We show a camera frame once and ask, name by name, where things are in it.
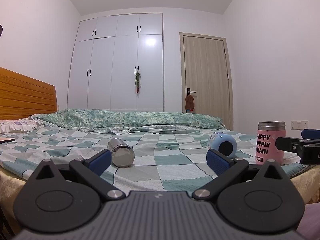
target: brown bag hanging on door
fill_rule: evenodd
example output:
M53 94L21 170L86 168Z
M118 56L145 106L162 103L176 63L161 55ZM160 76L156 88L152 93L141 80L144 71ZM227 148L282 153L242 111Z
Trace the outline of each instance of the brown bag hanging on door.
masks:
M193 103L193 96L186 96L186 110L191 110L195 108L195 104Z

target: electrical outlet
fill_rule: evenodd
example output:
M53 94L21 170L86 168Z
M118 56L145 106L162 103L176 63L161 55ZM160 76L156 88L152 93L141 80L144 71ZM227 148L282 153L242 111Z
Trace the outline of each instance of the electrical outlet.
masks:
M308 121L291 121L291 130L308 129Z

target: purple cloth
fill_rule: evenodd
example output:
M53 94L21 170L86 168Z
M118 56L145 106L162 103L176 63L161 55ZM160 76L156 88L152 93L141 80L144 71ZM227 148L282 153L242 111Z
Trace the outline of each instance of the purple cloth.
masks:
M320 203L306 205L297 232L307 240L320 240Z

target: triangular cutout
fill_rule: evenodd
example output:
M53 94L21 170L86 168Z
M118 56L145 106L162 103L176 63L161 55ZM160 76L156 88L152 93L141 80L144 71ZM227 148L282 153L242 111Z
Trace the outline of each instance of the triangular cutout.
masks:
M282 179L281 175L278 173L276 168L272 165L268 167L266 174L264 174L264 177L271 178L271 179Z
M39 172L36 179L48 179L48 178L53 178L53 177L54 177L54 174L53 174L50 166L46 165L46 166L43 166L43 168Z

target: silver thermos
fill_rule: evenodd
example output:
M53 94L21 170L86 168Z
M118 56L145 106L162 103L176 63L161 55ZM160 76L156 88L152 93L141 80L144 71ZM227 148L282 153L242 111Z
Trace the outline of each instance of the silver thermos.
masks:
M119 168L129 167L134 161L132 148L119 138L112 138L108 143L112 163Z

